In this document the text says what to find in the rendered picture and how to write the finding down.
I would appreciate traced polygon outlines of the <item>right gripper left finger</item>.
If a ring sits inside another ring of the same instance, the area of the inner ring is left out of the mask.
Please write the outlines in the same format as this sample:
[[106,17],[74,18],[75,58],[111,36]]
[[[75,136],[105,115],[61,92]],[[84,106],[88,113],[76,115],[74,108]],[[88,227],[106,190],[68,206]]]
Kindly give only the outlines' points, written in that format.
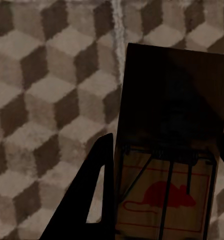
[[[101,222],[86,223],[102,166]],[[39,240],[115,240],[113,133],[95,142]]]

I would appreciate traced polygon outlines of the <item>mousetrap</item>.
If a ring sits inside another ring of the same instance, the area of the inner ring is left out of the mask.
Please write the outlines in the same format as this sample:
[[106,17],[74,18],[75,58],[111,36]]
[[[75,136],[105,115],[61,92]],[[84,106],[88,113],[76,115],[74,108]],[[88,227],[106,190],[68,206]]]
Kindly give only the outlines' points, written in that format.
[[115,240],[208,240],[223,133],[224,54],[128,43]]

